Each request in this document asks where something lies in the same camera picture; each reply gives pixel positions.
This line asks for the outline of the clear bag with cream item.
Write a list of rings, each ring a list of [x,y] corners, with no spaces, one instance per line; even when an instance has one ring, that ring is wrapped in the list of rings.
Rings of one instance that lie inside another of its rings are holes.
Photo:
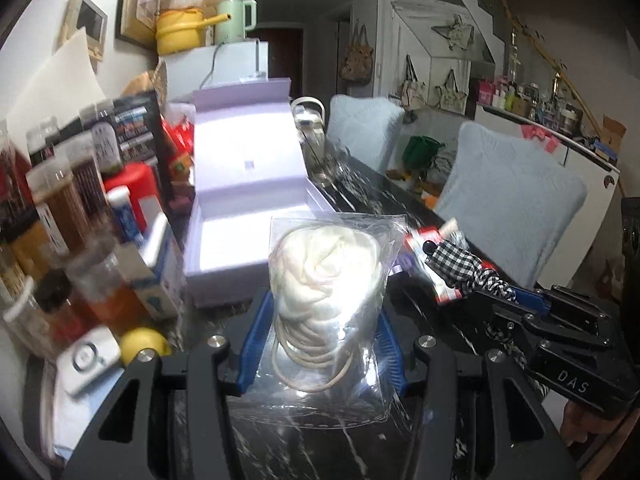
[[[386,414],[392,395],[375,339],[406,233],[400,214],[272,220],[273,315],[246,394],[250,417],[319,426]]]

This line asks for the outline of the black white checkered scrunchie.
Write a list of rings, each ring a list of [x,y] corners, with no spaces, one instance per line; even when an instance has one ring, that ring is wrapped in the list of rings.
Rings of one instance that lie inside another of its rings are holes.
[[[435,243],[426,240],[422,246],[427,264],[446,282],[463,296],[473,292],[484,292],[502,300],[515,302],[512,286],[496,269],[472,252],[462,250],[441,240]]]

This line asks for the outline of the red white noodle packet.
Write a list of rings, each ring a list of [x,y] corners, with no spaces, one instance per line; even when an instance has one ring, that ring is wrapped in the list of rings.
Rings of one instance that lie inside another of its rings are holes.
[[[431,287],[440,306],[469,295],[485,267],[484,261],[470,252],[456,219],[439,229],[424,226],[409,230],[398,261],[402,270]]]

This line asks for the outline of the checkered cloth doll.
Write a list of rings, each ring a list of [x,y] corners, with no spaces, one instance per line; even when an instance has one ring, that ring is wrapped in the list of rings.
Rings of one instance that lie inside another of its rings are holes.
[[[468,240],[466,239],[462,229],[459,228],[458,222],[455,218],[452,218],[446,221],[438,230],[439,235],[444,239],[448,240],[457,248],[462,250],[469,250],[470,245]]]

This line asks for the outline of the near light blue chair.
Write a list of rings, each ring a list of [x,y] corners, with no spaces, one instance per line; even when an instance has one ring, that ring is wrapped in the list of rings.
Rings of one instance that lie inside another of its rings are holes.
[[[532,141],[464,122],[435,206],[520,286],[536,284],[588,191]]]

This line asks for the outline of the glass mug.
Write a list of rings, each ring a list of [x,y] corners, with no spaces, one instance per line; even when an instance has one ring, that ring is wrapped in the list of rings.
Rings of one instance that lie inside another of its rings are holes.
[[[311,144],[309,153],[309,177],[319,188],[329,188],[344,176],[350,153],[340,139],[325,138],[321,145]]]

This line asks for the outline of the red plastic container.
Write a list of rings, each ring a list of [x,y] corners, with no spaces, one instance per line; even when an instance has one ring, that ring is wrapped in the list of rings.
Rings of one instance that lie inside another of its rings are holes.
[[[104,181],[106,192],[118,186],[128,188],[134,218],[140,231],[144,233],[148,225],[163,211],[152,168],[145,162],[130,162],[115,177]]]

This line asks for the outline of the white glass teapot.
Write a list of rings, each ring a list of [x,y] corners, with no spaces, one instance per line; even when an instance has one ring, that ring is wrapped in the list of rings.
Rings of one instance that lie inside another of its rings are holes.
[[[291,102],[291,112],[306,161],[310,164],[322,162],[326,144],[326,108],[323,103],[312,96],[301,96]]]

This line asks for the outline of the far light blue chair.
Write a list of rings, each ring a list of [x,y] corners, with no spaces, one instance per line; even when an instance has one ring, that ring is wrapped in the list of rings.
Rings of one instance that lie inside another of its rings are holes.
[[[384,174],[392,157],[405,111],[385,98],[337,94],[330,101],[326,135],[360,162]]]

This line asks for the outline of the white refrigerator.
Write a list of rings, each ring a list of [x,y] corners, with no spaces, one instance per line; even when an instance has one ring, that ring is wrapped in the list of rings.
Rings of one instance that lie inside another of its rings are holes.
[[[250,39],[162,56],[167,102],[222,106],[256,103],[269,93],[269,44]]]

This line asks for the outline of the hanging tote bag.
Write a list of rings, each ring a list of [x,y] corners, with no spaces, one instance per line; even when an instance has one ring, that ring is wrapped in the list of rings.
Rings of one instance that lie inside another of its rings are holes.
[[[374,49],[369,44],[367,26],[356,23],[347,47],[340,77],[350,84],[368,84],[373,74]]]

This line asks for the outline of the yellow pot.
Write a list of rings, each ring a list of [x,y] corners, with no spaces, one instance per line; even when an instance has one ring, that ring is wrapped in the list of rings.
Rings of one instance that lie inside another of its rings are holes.
[[[166,56],[203,47],[205,29],[230,20],[229,13],[204,18],[204,11],[199,8],[163,11],[155,25],[157,54]]]

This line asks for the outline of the green electric kettle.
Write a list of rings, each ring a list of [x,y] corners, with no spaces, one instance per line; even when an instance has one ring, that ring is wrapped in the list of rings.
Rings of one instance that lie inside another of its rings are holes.
[[[257,25],[256,0],[224,0],[217,6],[219,14],[229,14],[228,21],[214,27],[215,44],[242,42]]]

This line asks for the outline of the framed picture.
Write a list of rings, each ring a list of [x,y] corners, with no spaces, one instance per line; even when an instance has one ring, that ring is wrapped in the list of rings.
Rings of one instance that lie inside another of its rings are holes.
[[[155,25],[159,13],[160,0],[117,0],[115,37],[155,51]]]

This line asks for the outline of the wall intercom screen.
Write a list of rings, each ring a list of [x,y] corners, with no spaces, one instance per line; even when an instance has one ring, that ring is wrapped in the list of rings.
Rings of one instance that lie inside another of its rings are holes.
[[[60,33],[58,46],[62,47],[78,30],[84,30],[87,37],[89,58],[103,61],[106,38],[106,14],[91,0],[68,0]]]

